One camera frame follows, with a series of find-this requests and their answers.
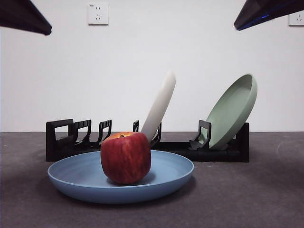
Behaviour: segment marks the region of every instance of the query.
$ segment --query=red apple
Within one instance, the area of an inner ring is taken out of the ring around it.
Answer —
[[[151,150],[144,133],[121,132],[106,138],[100,148],[105,175],[119,184],[142,179],[151,167]]]

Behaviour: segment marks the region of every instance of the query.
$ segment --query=green plate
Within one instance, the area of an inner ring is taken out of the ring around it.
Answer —
[[[240,77],[226,90],[206,119],[212,127],[210,149],[220,149],[238,133],[249,117],[256,98],[257,82],[250,74]],[[203,129],[199,142],[203,144],[206,137],[207,130]]]

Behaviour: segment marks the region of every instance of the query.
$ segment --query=wall outlet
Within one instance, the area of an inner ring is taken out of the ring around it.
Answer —
[[[108,25],[109,24],[109,5],[108,4],[89,4],[87,19],[89,25]]]
[[[304,10],[289,14],[288,16],[289,26],[304,26]]]

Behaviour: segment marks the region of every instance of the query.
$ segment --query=gray table surface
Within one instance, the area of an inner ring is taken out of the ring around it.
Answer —
[[[56,190],[47,175],[45,137],[1,133],[2,228],[304,227],[304,132],[250,133],[249,163],[194,162],[179,191],[126,205],[82,202]]]

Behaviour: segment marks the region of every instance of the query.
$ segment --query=black dish rack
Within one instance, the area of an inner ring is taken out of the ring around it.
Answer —
[[[56,139],[55,128],[68,126],[67,137]],[[85,137],[77,142],[78,130],[87,127]],[[46,161],[55,162],[63,158],[86,152],[99,151],[101,143],[110,136],[112,120],[99,123],[98,139],[90,141],[92,121],[84,120],[75,122],[73,119],[51,121],[46,123]],[[103,137],[104,129],[108,128],[107,135]],[[207,138],[203,144],[199,143],[202,128],[207,130]],[[138,132],[139,120],[133,123],[133,131]],[[182,155],[194,162],[249,162],[249,123],[244,123],[236,136],[231,139],[221,150],[210,150],[211,123],[199,120],[198,135],[189,142],[161,142],[162,125],[151,141],[151,149],[172,152]]]

